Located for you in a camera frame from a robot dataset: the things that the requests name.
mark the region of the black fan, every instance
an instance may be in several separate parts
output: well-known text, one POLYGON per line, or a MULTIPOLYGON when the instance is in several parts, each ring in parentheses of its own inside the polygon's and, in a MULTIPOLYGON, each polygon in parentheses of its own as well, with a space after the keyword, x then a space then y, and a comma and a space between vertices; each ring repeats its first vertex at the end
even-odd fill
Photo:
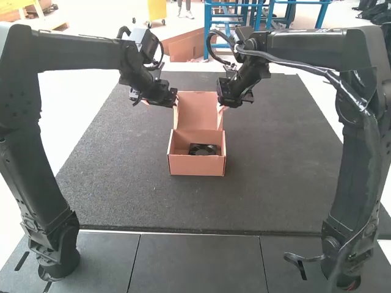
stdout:
POLYGON ((214 156, 217 153, 217 145, 204 145, 202 143, 190 143, 189 154, 191 156, 214 156))

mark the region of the black cable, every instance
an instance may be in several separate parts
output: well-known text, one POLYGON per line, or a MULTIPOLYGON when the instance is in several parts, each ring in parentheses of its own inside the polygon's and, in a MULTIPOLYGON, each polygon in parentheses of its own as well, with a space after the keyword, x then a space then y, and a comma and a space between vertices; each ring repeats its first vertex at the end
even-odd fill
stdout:
POLYGON ((272 54, 262 52, 262 51, 246 50, 243 48, 243 46, 240 46, 240 45, 236 45, 235 50, 238 51, 240 54, 250 55, 250 56, 258 56, 261 58, 265 58, 266 60, 273 62, 275 64, 301 69, 301 70, 307 71, 307 72, 315 74, 315 75, 325 76, 325 74, 327 73, 327 70, 313 66, 313 65, 309 65, 309 64, 306 64, 303 62, 281 59, 276 56, 273 56, 272 54))
POLYGON ((221 31, 219 31, 219 30, 217 30, 217 29, 212 29, 212 30, 210 30, 209 33, 208 33, 208 36, 207 36, 207 38, 206 38, 206 47, 207 47, 207 49, 208 49, 208 52, 209 52, 210 56, 211 56, 214 60, 216 60, 216 61, 218 61, 218 62, 220 62, 220 63, 223 63, 224 65, 230 66, 230 65, 231 65, 231 62, 221 59, 220 57, 218 57, 218 56, 213 52, 213 50, 212 50, 212 45, 211 45, 210 41, 211 41, 211 39, 212 39, 212 37, 213 37, 214 35, 218 35, 218 36, 222 37, 222 38, 230 45, 230 47, 231 47, 232 49, 233 49, 233 47, 234 47, 234 45, 235 45, 235 42, 234 42, 233 40, 231 40, 230 38, 228 38, 223 32, 221 32, 221 31))
POLYGON ((159 62, 153 60, 153 66, 146 66, 146 69, 148 71, 153 71, 153 70, 156 70, 159 68, 159 66, 161 65, 161 62, 163 61, 163 56, 164 56, 164 48, 163 48, 163 44, 161 41, 159 41, 159 46, 160 46, 160 51, 161 51, 161 56, 160 56, 160 60, 159 62))
POLYGON ((303 256, 296 255, 292 252, 285 252, 283 254, 284 260, 291 262, 291 261, 302 261, 302 262, 316 262, 316 261, 322 261, 326 258, 326 255, 319 255, 314 256, 312 258, 304 258, 303 256))
MULTIPOLYGON (((297 68, 318 76, 323 76, 333 85, 333 87, 344 94, 344 97, 356 108, 356 110, 360 112, 364 120, 365 140, 367 142, 367 147, 371 152, 371 161, 368 166, 369 174, 371 175, 367 184, 368 194, 375 194, 377 197, 376 189, 378 188, 378 181, 380 178, 379 171, 381 169, 380 134, 375 115, 367 109, 368 101, 360 97, 349 84, 341 80, 341 78, 331 70, 325 70, 303 62, 281 59, 262 51, 246 50, 243 48, 243 46, 240 45, 236 45, 235 50, 240 54, 261 57, 279 65, 297 68)), ((371 196, 368 197, 368 201, 366 202, 367 206, 372 206, 372 202, 370 201, 371 196)), ((354 241, 359 235, 361 235, 364 229, 368 226, 370 220, 371 217, 367 220, 366 224, 355 235, 350 237, 350 239, 345 242, 341 249, 339 249, 335 267, 333 268, 333 271, 329 276, 329 281, 327 282, 327 293, 332 293, 333 288, 337 285, 338 276, 342 270, 343 262, 346 260, 351 251, 350 243, 354 241)), ((325 258, 325 255, 316 256, 314 258, 303 258, 302 256, 296 255, 294 253, 284 253, 284 259, 294 264, 299 269, 301 269, 299 262, 315 262, 321 261, 325 258)))

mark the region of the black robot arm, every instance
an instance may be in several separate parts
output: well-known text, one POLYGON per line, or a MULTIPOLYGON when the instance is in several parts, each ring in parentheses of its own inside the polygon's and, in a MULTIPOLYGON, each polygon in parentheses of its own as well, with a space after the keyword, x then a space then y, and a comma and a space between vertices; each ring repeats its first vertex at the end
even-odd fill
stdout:
MULTIPOLYGON (((270 77, 270 62, 324 76, 337 89, 335 106, 344 124, 342 162, 334 202, 322 225, 323 255, 315 259, 330 286, 358 286, 376 243, 391 163, 391 70, 381 28, 254 32, 239 27, 235 38, 213 34, 224 37, 243 63, 238 71, 225 63, 227 78, 217 81, 223 105, 253 102, 251 88, 270 77)), ((289 253, 285 259, 304 260, 289 253)))
POLYGON ((146 29, 131 33, 123 27, 117 38, 108 39, 0 23, 0 171, 19 205, 21 225, 44 280, 66 277, 78 265, 79 222, 59 190, 43 149, 38 73, 116 69, 120 83, 130 85, 135 103, 143 99, 172 107, 177 90, 160 80, 161 61, 153 60, 159 45, 146 29))

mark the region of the white floor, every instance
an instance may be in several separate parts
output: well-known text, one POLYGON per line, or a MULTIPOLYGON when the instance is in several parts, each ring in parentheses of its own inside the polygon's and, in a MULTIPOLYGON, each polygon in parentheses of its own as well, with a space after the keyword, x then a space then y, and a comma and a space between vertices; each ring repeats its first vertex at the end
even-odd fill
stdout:
MULTIPOLYGON (((75 0, 68 0, 64 4, 70 5, 72 1, 75 0)), ((107 3, 106 1, 95 1, 99 5, 102 5, 103 2, 107 3)), ((169 11, 174 12, 176 10, 175 4, 168 5, 169 11)), ((352 23, 354 26, 368 24, 367 21, 354 18, 357 12, 352 13, 351 7, 356 5, 358 5, 358 1, 333 2, 329 7, 324 23, 328 27, 347 27, 352 26, 352 23)), ((311 28, 315 24, 317 9, 314 6, 298 6, 298 14, 293 24, 294 28, 311 28)), ((280 13, 282 10, 281 8, 276 8, 277 13, 280 13)), ((198 26, 199 23, 202 23, 199 18, 203 15, 203 6, 198 3, 193 4, 193 13, 198 19, 195 20, 197 21, 196 24, 189 23, 190 20, 187 19, 183 19, 183 22, 186 21, 190 26, 198 26)), ((105 22, 105 29, 102 30, 101 34, 96 26, 90 26, 89 29, 76 20, 77 25, 73 25, 70 32, 82 32, 83 34, 95 34, 105 37, 111 34, 115 35, 116 29, 118 29, 119 23, 121 23, 120 19, 117 17, 116 22, 105 22)), ((164 34, 163 29, 160 27, 153 30, 156 31, 156 34, 164 34)), ((221 65, 216 62, 168 62, 164 70, 223 71, 221 65)), ((335 90, 330 85, 324 83, 321 78, 314 77, 311 74, 289 70, 280 66, 272 65, 271 71, 285 74, 298 73, 336 135, 340 139, 342 138, 342 126, 338 123, 334 108, 335 90)), ((116 85, 118 77, 119 74, 116 71, 101 70, 57 71, 40 74, 39 80, 43 105, 40 126, 42 128, 43 144, 55 174, 64 164, 72 149, 116 85)), ((391 214, 390 194, 391 180, 388 180, 384 189, 382 203, 391 214)), ((0 177, 0 268, 7 261, 23 235, 19 222, 20 213, 18 206, 3 178, 0 177)), ((380 244, 389 261, 391 261, 391 242, 380 241, 380 244)))

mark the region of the shoe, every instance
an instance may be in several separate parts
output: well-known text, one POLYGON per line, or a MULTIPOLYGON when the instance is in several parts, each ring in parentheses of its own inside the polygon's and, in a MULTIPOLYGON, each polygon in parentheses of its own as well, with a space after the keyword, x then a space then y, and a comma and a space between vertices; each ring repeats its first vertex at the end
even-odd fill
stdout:
POLYGON ((191 13, 190 10, 187 10, 187 11, 186 11, 186 17, 189 18, 190 20, 193 20, 193 19, 194 19, 194 16, 193 16, 193 14, 191 13))

